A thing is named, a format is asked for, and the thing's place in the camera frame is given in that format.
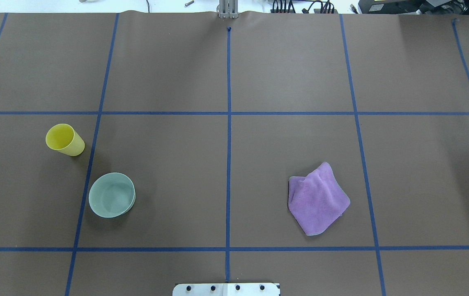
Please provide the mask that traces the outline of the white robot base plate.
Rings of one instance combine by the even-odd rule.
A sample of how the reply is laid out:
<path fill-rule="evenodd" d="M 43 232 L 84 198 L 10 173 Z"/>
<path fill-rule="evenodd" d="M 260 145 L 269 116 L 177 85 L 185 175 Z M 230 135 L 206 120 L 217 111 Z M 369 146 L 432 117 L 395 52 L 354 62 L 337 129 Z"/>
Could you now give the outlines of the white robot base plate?
<path fill-rule="evenodd" d="M 272 282 L 177 284 L 173 296 L 280 296 L 280 285 Z"/>

